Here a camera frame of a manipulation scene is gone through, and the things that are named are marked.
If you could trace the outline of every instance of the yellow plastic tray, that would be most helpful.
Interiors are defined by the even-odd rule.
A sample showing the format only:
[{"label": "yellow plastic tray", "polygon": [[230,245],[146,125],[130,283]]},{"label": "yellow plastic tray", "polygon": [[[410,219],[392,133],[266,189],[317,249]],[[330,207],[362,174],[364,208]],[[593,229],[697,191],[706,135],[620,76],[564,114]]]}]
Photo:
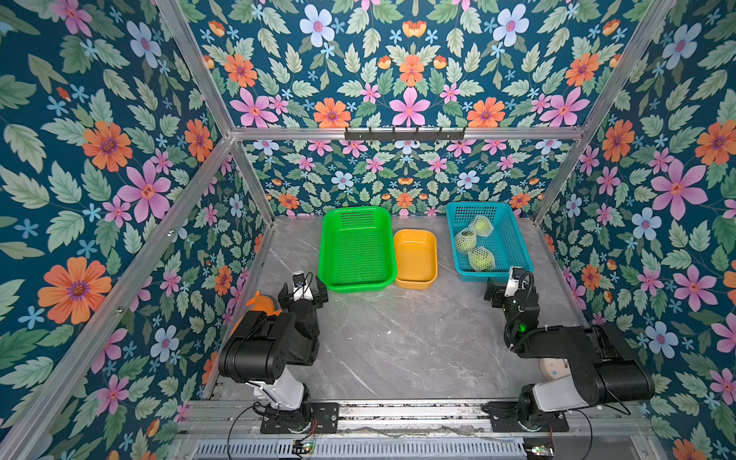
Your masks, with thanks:
[{"label": "yellow plastic tray", "polygon": [[432,232],[405,228],[394,234],[396,286],[428,289],[437,279],[437,239]]}]

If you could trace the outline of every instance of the floral wallpaper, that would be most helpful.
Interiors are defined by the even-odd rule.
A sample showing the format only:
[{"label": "floral wallpaper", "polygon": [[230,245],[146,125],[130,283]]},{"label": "floral wallpaper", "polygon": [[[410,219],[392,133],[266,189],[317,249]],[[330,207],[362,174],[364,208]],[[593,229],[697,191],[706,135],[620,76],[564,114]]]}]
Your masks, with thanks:
[{"label": "floral wallpaper", "polygon": [[588,319],[652,371],[678,460],[736,456],[733,9],[677,2],[543,222]]},{"label": "floral wallpaper", "polygon": [[[4,436],[219,134],[155,6],[125,0],[0,6],[0,128],[0,260],[13,268],[0,279]],[[233,169],[228,159],[213,178],[37,457],[152,460],[166,449],[259,241]],[[168,377],[181,383],[163,400]]]},{"label": "floral wallpaper", "polygon": [[236,122],[331,128],[580,124],[648,5],[194,3],[184,12]]}]

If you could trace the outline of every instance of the orange flower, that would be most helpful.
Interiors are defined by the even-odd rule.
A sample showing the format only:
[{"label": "orange flower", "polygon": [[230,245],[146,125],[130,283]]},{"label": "orange flower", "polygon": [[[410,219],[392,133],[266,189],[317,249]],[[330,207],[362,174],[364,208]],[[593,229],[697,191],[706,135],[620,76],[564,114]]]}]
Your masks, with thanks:
[{"label": "orange flower", "polygon": [[411,197],[410,194],[401,194],[396,199],[396,204],[402,207],[403,209],[408,208],[411,206],[411,202],[414,200],[414,198]]},{"label": "orange flower", "polygon": [[427,32],[427,23],[424,21],[407,21],[401,24],[401,29],[407,37],[421,37]]},{"label": "orange flower", "polygon": [[[731,262],[731,268],[736,270],[736,261]],[[729,291],[729,299],[736,305],[736,272],[724,273],[723,284],[727,288],[734,289],[734,291]]]},{"label": "orange flower", "polygon": [[495,128],[498,122],[503,120],[506,112],[501,112],[506,106],[503,102],[496,102],[495,97],[489,97],[485,103],[478,101],[473,105],[473,110],[468,112],[467,120],[471,128]]},{"label": "orange flower", "polygon": [[350,121],[350,112],[346,112],[347,106],[343,101],[335,102],[331,97],[325,98],[325,102],[317,102],[314,106],[317,111],[314,121],[319,123],[320,128],[347,128]]},{"label": "orange flower", "polygon": [[575,59],[570,64],[570,70],[565,74],[567,84],[569,86],[582,86],[583,83],[593,78],[593,72],[597,71],[600,65],[598,54],[593,56],[590,53],[583,54],[580,59]]},{"label": "orange flower", "polygon": [[83,144],[85,155],[92,158],[92,164],[109,172],[117,172],[120,166],[128,164],[128,158],[133,158],[133,150],[128,147],[130,138],[123,134],[120,126],[114,123],[109,125],[104,121],[94,124],[95,130],[86,130]]},{"label": "orange flower", "polygon": [[604,158],[617,163],[621,157],[625,157],[631,151],[629,144],[634,142],[633,124],[629,120],[619,120],[608,129],[603,141]]},{"label": "orange flower", "polygon": [[299,200],[291,194],[281,194],[278,197],[278,201],[286,209],[296,209],[299,207]]},{"label": "orange flower", "polygon": [[219,295],[227,294],[230,284],[233,282],[233,270],[229,266],[223,266],[218,275],[215,276],[215,292]]},{"label": "orange flower", "polygon": [[601,287],[601,274],[598,273],[598,267],[590,264],[583,268],[583,276],[581,277],[583,284],[590,290]]},{"label": "orange flower", "polygon": [[199,119],[187,121],[186,127],[188,131],[184,132],[184,140],[189,142],[189,153],[201,163],[212,151],[210,130]]},{"label": "orange flower", "polygon": [[217,35],[218,37],[222,37],[225,35],[225,26],[223,26],[222,23],[219,23],[217,21],[210,21],[207,24],[210,25],[210,30],[213,34]]},{"label": "orange flower", "polygon": [[148,429],[146,430],[146,436],[149,438],[152,438],[153,436],[156,436],[156,433],[158,433],[158,428],[161,426],[161,419],[156,419],[153,422],[151,422],[151,425],[148,426]]},{"label": "orange flower", "polygon": [[420,62],[419,56],[416,54],[407,56],[404,63],[399,66],[401,81],[406,83],[406,86],[414,86],[417,82],[421,82],[423,71],[424,64]]},{"label": "orange flower", "polygon": [[210,375],[212,374],[212,369],[214,369],[216,362],[217,352],[213,351],[210,358],[205,363],[205,373],[202,374],[202,385],[207,385],[207,381],[210,380]]},{"label": "orange flower", "polygon": [[603,35],[608,36],[611,35],[613,32],[616,32],[616,29],[618,29],[618,24],[621,24],[621,21],[618,19],[612,19],[611,21],[606,22],[606,25],[603,26]]},{"label": "orange flower", "polygon": [[263,233],[255,237],[255,253],[258,254],[258,250],[261,248],[263,243]]},{"label": "orange flower", "polygon": [[447,67],[447,58],[440,56],[439,54],[435,56],[434,61],[432,61],[432,64],[434,65],[434,68],[436,69],[443,69]]},{"label": "orange flower", "polygon": [[38,305],[50,307],[47,316],[51,321],[61,324],[71,315],[71,324],[78,325],[90,319],[90,309],[97,308],[105,300],[102,295],[110,292],[112,283],[105,274],[105,267],[98,261],[87,266],[84,257],[72,257],[66,261],[66,269],[54,265],[43,279],[53,285],[38,291]]},{"label": "orange flower", "polygon": [[240,54],[227,56],[225,58],[225,71],[230,72],[230,79],[243,88],[255,86],[258,74],[253,70],[253,64],[250,60],[243,60]]},{"label": "orange flower", "polygon": [[550,247],[550,251],[554,254],[554,240],[547,233],[545,233],[545,241],[547,241],[547,246]]},{"label": "orange flower", "polygon": [[715,164],[722,165],[729,160],[729,155],[736,155],[736,121],[726,120],[721,125],[720,122],[711,124],[708,132],[700,134],[698,138],[698,147],[695,149],[695,156],[703,158],[703,164],[710,166],[713,161]]},{"label": "orange flower", "polygon": [[382,68],[383,70],[391,67],[391,58],[388,56],[383,56],[381,59],[378,60],[378,67]]},{"label": "orange flower", "polygon": [[687,439],[677,439],[675,447],[672,447],[672,454],[677,460],[705,460],[705,454],[696,450],[695,445]]}]

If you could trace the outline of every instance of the pink flower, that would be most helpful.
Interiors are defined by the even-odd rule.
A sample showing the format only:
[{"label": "pink flower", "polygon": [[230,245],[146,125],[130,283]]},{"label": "pink flower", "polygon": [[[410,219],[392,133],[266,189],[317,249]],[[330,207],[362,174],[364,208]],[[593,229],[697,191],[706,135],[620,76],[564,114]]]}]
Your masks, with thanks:
[{"label": "pink flower", "polygon": [[374,156],[371,160],[370,158],[366,160],[366,170],[371,171],[373,174],[375,174],[377,171],[383,171],[383,164],[385,164],[385,161],[381,161],[378,159],[378,155]]},{"label": "pink flower", "polygon": [[446,162],[447,158],[440,158],[439,155],[437,155],[434,160],[429,162],[429,170],[439,173],[443,169],[447,169]]},{"label": "pink flower", "polygon": [[117,345],[114,345],[125,338],[125,334],[128,333],[128,329],[126,328],[120,328],[113,332],[113,335],[110,336],[110,338],[107,340],[107,344],[104,348],[102,348],[102,351],[99,352],[97,357],[92,362],[92,373],[96,374],[101,369],[102,366],[105,365],[105,355],[107,355],[108,358],[112,360],[120,359],[121,356],[123,356],[122,350],[120,350],[120,347]]},{"label": "pink flower", "polygon": [[81,30],[84,35],[92,36],[90,28],[86,24],[92,21],[92,16],[79,8],[77,0],[56,0],[56,3],[49,6],[49,8],[57,16],[64,19],[70,34],[76,34],[77,30]]},{"label": "pink flower", "polygon": [[132,219],[130,213],[126,212],[130,209],[130,203],[121,202],[120,197],[117,195],[113,197],[112,203],[102,203],[102,207],[108,211],[105,214],[105,221],[112,222],[114,220],[118,228],[123,227],[124,220],[128,221]]},{"label": "pink flower", "polygon": [[594,325],[602,325],[605,322],[606,322],[606,318],[604,318],[601,312],[593,314],[593,324]]},{"label": "pink flower", "polygon": [[725,202],[726,207],[728,208],[728,211],[723,213],[724,219],[733,219],[736,217],[736,200],[734,199],[727,199]]},{"label": "pink flower", "polygon": [[365,141],[340,141],[345,148],[342,150],[343,155],[352,155],[357,158],[361,156],[361,152],[367,152],[368,146],[364,145]]},{"label": "pink flower", "polygon": [[723,370],[723,377],[715,370],[710,371],[710,377],[715,382],[710,384],[710,389],[716,393],[722,393],[723,401],[729,406],[734,402],[736,396],[736,388],[734,385],[734,376],[729,369]]},{"label": "pink flower", "polygon": [[182,277],[177,275],[176,270],[171,270],[170,272],[164,272],[163,273],[163,283],[161,283],[161,286],[159,286],[161,289],[166,290],[166,296],[171,296],[171,291],[173,292],[179,292],[179,282],[182,280]]},{"label": "pink flower", "polygon": [[654,168],[654,173],[659,174],[659,170],[667,172],[670,168],[669,163],[672,163],[675,157],[670,155],[669,149],[664,149],[661,152],[654,152],[654,159],[649,162],[649,166]]},{"label": "pink flower", "polygon": [[97,399],[100,404],[97,408],[97,415],[105,412],[105,409],[110,407],[110,413],[115,414],[118,411],[118,401],[128,399],[128,390],[123,389],[128,384],[128,377],[124,377],[121,381],[118,381],[118,376],[113,375],[110,377],[110,387],[98,390]]},{"label": "pink flower", "polygon": [[140,300],[143,300],[144,302],[151,300],[151,293],[146,289],[151,285],[151,283],[153,283],[153,276],[149,276],[146,282],[141,286],[141,290],[138,291],[138,294],[135,296],[135,300],[130,304],[130,311],[135,313],[135,311],[138,310]]},{"label": "pink flower", "polygon": [[570,277],[565,277],[567,278],[567,282],[570,284],[570,290],[575,296],[575,301],[578,303],[578,307],[580,307],[581,310],[587,310],[588,307],[585,305],[585,300],[583,299],[583,296],[585,295],[585,286],[578,286],[578,281],[572,273],[570,273]]},{"label": "pink flower", "polygon": [[496,155],[499,150],[506,150],[506,139],[486,139],[486,145],[481,150],[488,152],[491,156]]},{"label": "pink flower", "polygon": [[516,163],[516,159],[509,155],[508,157],[501,157],[498,161],[498,166],[501,168],[501,171],[504,171],[513,168],[514,163]]},{"label": "pink flower", "polygon": [[588,177],[593,172],[593,168],[597,168],[600,161],[596,158],[598,156],[599,148],[593,149],[590,145],[585,148],[585,153],[580,159],[580,172],[585,173]]},{"label": "pink flower", "polygon": [[580,99],[580,87],[573,89],[568,95],[567,99],[563,99],[559,94],[552,96],[552,110],[547,110],[540,116],[541,121],[550,121],[550,126],[558,127],[562,125],[564,121],[566,125],[571,126],[578,121],[578,116],[575,112],[583,110],[588,106],[590,101],[588,99]]},{"label": "pink flower", "polygon": [[363,95],[363,102],[371,101],[373,104],[375,104],[377,97],[381,97],[381,93],[378,92],[378,85],[371,86],[370,83],[366,83],[366,87],[361,90],[361,94]]},{"label": "pink flower", "polygon": [[207,222],[210,227],[217,223],[217,209],[215,209],[212,204],[205,208],[205,222]]},{"label": "pink flower", "polygon": [[381,0],[362,0],[361,1],[361,8],[363,10],[368,11],[368,8],[370,8],[370,4],[373,3],[374,5],[380,4]]},{"label": "pink flower", "polygon": [[698,267],[694,265],[691,265],[690,268],[687,269],[687,277],[682,273],[675,273],[672,275],[675,283],[680,286],[685,286],[684,288],[677,288],[675,291],[675,298],[680,300],[689,298],[687,304],[693,309],[693,311],[700,310],[701,300],[708,305],[716,305],[718,303],[715,299],[715,295],[706,291],[706,289],[710,289],[715,286],[715,277],[703,276],[698,279],[699,276],[700,271],[698,271]]},{"label": "pink flower", "polygon": [[664,193],[654,199],[652,209],[665,209],[670,202],[670,213],[675,220],[680,220],[685,215],[685,201],[692,205],[700,205],[708,200],[702,188],[690,187],[697,183],[705,175],[705,165],[690,168],[685,176],[682,175],[684,167],[680,160],[672,160],[669,166],[670,179],[662,176],[651,180],[651,187],[656,191]]},{"label": "pink flower", "polygon": [[595,212],[598,214],[598,217],[595,218],[597,222],[600,222],[604,226],[607,225],[612,217],[611,217],[611,208],[610,206],[606,204],[602,204],[600,208],[596,209]]},{"label": "pink flower", "polygon": [[153,166],[151,160],[143,163],[143,176],[132,166],[128,166],[125,172],[135,187],[123,185],[120,187],[118,195],[129,203],[138,202],[133,212],[135,214],[135,221],[145,221],[148,218],[149,208],[151,208],[151,214],[159,219],[163,219],[166,211],[171,206],[169,205],[169,200],[162,194],[169,191],[171,180],[165,177],[156,180],[156,166]]},{"label": "pink flower", "polygon": [[449,101],[458,100],[460,90],[458,89],[457,83],[453,83],[451,86],[445,85],[443,90],[444,91],[439,94],[439,97],[445,98],[445,104],[447,104]]},{"label": "pink flower", "polygon": [[169,153],[166,150],[161,153],[159,149],[156,149],[156,156],[151,157],[151,162],[156,165],[156,172],[163,172],[167,176],[169,175],[169,168],[174,165],[169,160]]},{"label": "pink flower", "polygon": [[266,111],[269,108],[269,98],[266,96],[259,96],[255,102],[253,101],[253,95],[245,88],[240,88],[240,97],[243,101],[230,101],[230,105],[238,112],[244,112],[240,117],[240,122],[243,126],[250,126],[255,122],[255,126],[259,128],[265,128],[268,125],[266,122],[275,123],[278,121],[278,117],[273,112]]},{"label": "pink flower", "polygon": [[638,275],[637,279],[642,282],[641,290],[646,292],[648,289],[649,294],[652,297],[657,295],[657,289],[665,287],[665,284],[662,281],[659,281],[659,270],[654,270],[652,272],[647,267],[644,267],[644,275]]},{"label": "pink flower", "polygon": [[542,113],[544,109],[548,109],[551,107],[550,100],[552,100],[552,96],[545,96],[544,93],[539,95],[539,99],[532,101],[531,106],[532,112]]},{"label": "pink flower", "polygon": [[312,161],[312,158],[305,157],[302,155],[302,157],[299,159],[299,169],[304,169],[305,171],[309,172],[314,167],[314,162]]},{"label": "pink flower", "polygon": [[716,345],[716,349],[721,353],[730,353],[736,347],[736,315],[729,313],[726,316],[726,324],[728,327],[716,322],[710,325],[713,332],[721,337],[726,337],[719,340]]},{"label": "pink flower", "polygon": [[475,140],[462,140],[462,141],[451,141],[450,146],[447,148],[448,152],[455,152],[455,158],[459,158],[462,154],[470,153],[470,146],[475,144]]},{"label": "pink flower", "polygon": [[418,125],[425,123],[424,115],[420,112],[424,112],[429,108],[430,102],[427,99],[417,101],[417,90],[413,87],[409,87],[404,91],[404,102],[399,99],[394,99],[389,102],[391,109],[398,112],[394,116],[392,124],[400,125],[406,121],[406,127],[410,127],[411,123],[414,122]]},{"label": "pink flower", "polygon": [[613,195],[613,188],[621,183],[621,179],[616,177],[616,174],[618,174],[618,166],[614,166],[611,169],[608,169],[608,166],[604,166],[603,175],[595,180],[597,184],[601,185],[598,189],[599,194],[602,195],[605,192],[609,197]]},{"label": "pink flower", "polygon": [[286,107],[286,105],[289,103],[289,101],[283,101],[281,100],[280,95],[276,95],[276,97],[269,96],[269,109],[274,110],[276,109],[276,115],[281,115],[282,113],[289,113],[289,109]]},{"label": "pink flower", "polygon": [[317,154],[321,157],[325,155],[325,152],[332,152],[332,146],[330,145],[329,140],[323,140],[323,141],[309,141],[309,147],[307,149],[310,152],[317,151]]}]

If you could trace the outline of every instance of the fruit in foam net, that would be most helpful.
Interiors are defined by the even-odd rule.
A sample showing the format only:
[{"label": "fruit in foam net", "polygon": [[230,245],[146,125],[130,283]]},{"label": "fruit in foam net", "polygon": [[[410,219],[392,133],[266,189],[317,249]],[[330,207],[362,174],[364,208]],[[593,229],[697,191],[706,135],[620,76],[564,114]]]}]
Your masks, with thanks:
[{"label": "fruit in foam net", "polygon": [[482,246],[475,247],[470,250],[467,255],[470,266],[477,272],[489,272],[496,266],[496,259],[493,253]]}]

